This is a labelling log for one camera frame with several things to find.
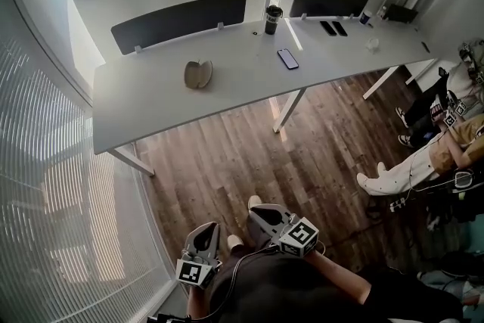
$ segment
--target window blinds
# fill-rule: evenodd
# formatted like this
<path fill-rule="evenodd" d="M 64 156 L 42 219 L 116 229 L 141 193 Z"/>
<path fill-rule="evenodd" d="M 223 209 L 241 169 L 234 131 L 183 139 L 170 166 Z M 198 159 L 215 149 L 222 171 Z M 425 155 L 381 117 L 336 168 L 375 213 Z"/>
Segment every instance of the window blinds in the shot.
<path fill-rule="evenodd" d="M 137 321 L 169 275 L 134 172 L 92 153 L 91 119 L 4 28 L 12 12 L 0 0 L 0 321 Z"/>

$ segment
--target black sneaker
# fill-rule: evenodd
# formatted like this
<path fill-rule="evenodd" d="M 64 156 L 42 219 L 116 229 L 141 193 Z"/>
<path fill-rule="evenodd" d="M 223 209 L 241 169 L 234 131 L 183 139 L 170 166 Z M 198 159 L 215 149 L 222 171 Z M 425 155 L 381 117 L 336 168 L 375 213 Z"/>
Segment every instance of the black sneaker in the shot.
<path fill-rule="evenodd" d="M 399 141 L 401 145 L 404 145 L 408 148 L 415 148 L 413 145 L 410 144 L 410 136 L 399 135 Z"/>
<path fill-rule="evenodd" d="M 408 128 L 408 124 L 407 124 L 407 122 L 405 121 L 405 112 L 403 111 L 403 109 L 402 109 L 402 108 L 400 108 L 400 107 L 396 107 L 396 108 L 395 108 L 395 112 L 396 112 L 396 114 L 398 114 L 398 115 L 399 115 L 400 120 L 402 121 L 402 123 L 403 123 L 403 125 L 405 126 L 405 128 Z"/>

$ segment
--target black cable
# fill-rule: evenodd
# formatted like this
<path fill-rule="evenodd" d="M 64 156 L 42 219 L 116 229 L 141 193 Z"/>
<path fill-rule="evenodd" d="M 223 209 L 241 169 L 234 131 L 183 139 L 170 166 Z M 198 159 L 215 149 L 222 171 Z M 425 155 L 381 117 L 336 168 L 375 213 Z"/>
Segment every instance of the black cable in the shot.
<path fill-rule="evenodd" d="M 232 272 L 232 279 L 231 279 L 230 287 L 228 288 L 227 296 L 224 298 L 224 301 L 220 304 L 220 306 L 214 312 L 208 314 L 207 316 L 204 316 L 203 318 L 191 319 L 191 321 L 207 321 L 207 320 L 210 320 L 211 318 L 213 318 L 215 315 L 217 315 L 222 310 L 222 307 L 225 306 L 225 304 L 230 299 L 230 296 L 232 295 L 232 291 L 234 290 L 234 287 L 235 287 L 235 281 L 237 280 L 237 272 L 238 272 L 239 266 L 242 263 L 242 261 L 244 261 L 245 259 L 247 259 L 251 256 L 255 256 L 256 254 L 260 254 L 260 253 L 274 254 L 274 253 L 277 253 L 277 252 L 278 252 L 277 247 L 272 246 L 272 247 L 266 247 L 264 249 L 258 250 L 257 252 L 250 253 L 250 254 L 247 254 L 244 257 L 241 257 L 237 261 L 237 264 L 235 264 L 234 271 Z"/>
<path fill-rule="evenodd" d="M 460 98 L 459 100 L 463 101 L 465 98 L 469 97 L 469 96 L 470 96 L 470 94 L 471 94 L 471 93 L 474 91 L 474 89 L 476 88 L 476 86 L 477 86 L 477 85 L 476 85 L 476 84 L 474 84 L 474 85 L 473 85 L 473 87 L 472 87 L 472 89 L 469 91 L 469 93 L 467 93 L 465 97 Z M 442 137 L 443 137 L 443 136 L 446 134 L 446 132 L 447 132 L 449 129 L 450 129 L 450 127 L 448 127 L 448 128 L 447 128 L 447 129 L 446 129 L 446 130 L 445 130 L 445 131 L 442 133 L 442 136 L 440 136 L 440 138 L 442 138 Z M 412 185 L 411 185 L 411 168 L 412 168 L 412 166 L 413 166 L 413 164 L 414 164 L 415 157 L 417 156 L 417 154 L 418 154 L 419 152 L 421 152 L 421 151 L 425 150 L 427 147 L 429 147 L 430 145 L 432 145 L 432 144 L 433 144 L 433 143 L 430 143 L 430 142 L 431 142 L 431 140 L 430 140 L 430 141 L 429 141 L 427 144 L 425 144 L 425 146 L 424 146 L 424 147 L 422 147 L 420 150 L 417 150 L 417 152 L 415 152 L 415 153 L 414 153 L 414 157 L 412 158 L 412 160 L 411 160 L 411 162 L 410 162 L 410 169 L 409 169 L 409 171 L 408 171 L 408 184 L 410 185 L 410 189 L 408 190 L 408 194 L 407 194 L 407 197 L 405 198 L 405 201 L 406 201 L 406 200 L 408 199 L 408 197 L 410 196 L 410 192 L 411 192 L 412 190 L 414 190 L 414 188 L 413 188 L 413 187 L 412 187 Z"/>
<path fill-rule="evenodd" d="M 445 290 L 447 288 L 447 286 L 452 283 L 453 281 L 457 281 L 457 279 L 453 278 L 451 279 L 450 281 L 448 281 L 447 283 L 445 283 L 445 285 L 442 287 L 442 290 Z"/>

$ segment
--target white sneaker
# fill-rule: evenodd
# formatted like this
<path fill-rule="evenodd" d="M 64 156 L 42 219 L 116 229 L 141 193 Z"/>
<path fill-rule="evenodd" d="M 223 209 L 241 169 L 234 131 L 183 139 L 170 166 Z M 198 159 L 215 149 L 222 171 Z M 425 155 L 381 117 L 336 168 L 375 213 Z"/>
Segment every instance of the white sneaker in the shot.
<path fill-rule="evenodd" d="M 360 187 L 365 190 L 369 195 L 374 195 L 374 196 L 380 196 L 380 195 L 385 195 L 382 193 L 379 193 L 377 191 L 371 190 L 370 188 L 366 187 L 366 181 L 368 180 L 368 177 L 365 174 L 362 174 L 359 172 L 356 175 L 356 181 L 360 185 Z"/>
<path fill-rule="evenodd" d="M 228 245 L 228 249 L 232 250 L 237 245 L 244 245 L 244 242 L 242 241 L 242 239 L 239 236 L 237 236 L 235 234 L 231 234 L 227 237 L 227 245 Z"/>
<path fill-rule="evenodd" d="M 403 125 L 405 126 L 405 128 L 408 128 L 408 124 L 407 124 L 407 122 L 405 121 L 405 112 L 403 111 L 403 109 L 402 109 L 402 108 L 400 108 L 400 107 L 396 107 L 396 108 L 395 108 L 395 112 L 396 112 L 396 114 L 398 114 L 398 115 L 399 115 L 400 120 L 402 121 L 402 123 L 403 123 Z"/>
<path fill-rule="evenodd" d="M 381 176 L 382 172 L 386 171 L 385 163 L 379 162 L 377 166 L 378 176 Z"/>
<path fill-rule="evenodd" d="M 262 199 L 260 199 L 259 195 L 253 195 L 249 198 L 249 203 L 247 204 L 247 208 L 250 210 L 251 207 L 256 205 L 262 205 Z"/>

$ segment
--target black privacy panel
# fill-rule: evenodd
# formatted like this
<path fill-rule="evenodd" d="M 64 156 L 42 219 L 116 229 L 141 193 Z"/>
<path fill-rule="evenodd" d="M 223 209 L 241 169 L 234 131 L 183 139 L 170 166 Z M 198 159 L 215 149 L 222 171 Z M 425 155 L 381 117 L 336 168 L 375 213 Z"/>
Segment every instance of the black privacy panel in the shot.
<path fill-rule="evenodd" d="M 368 0 L 294 0 L 290 17 L 357 17 Z"/>
<path fill-rule="evenodd" d="M 173 5 L 111 28 L 123 54 L 132 53 L 135 46 L 147 48 L 160 42 L 224 26 L 242 23 L 246 0 L 195 0 Z"/>
<path fill-rule="evenodd" d="M 410 8 L 405 8 L 401 5 L 390 5 L 383 19 L 412 23 L 417 14 L 418 11 L 411 10 Z"/>

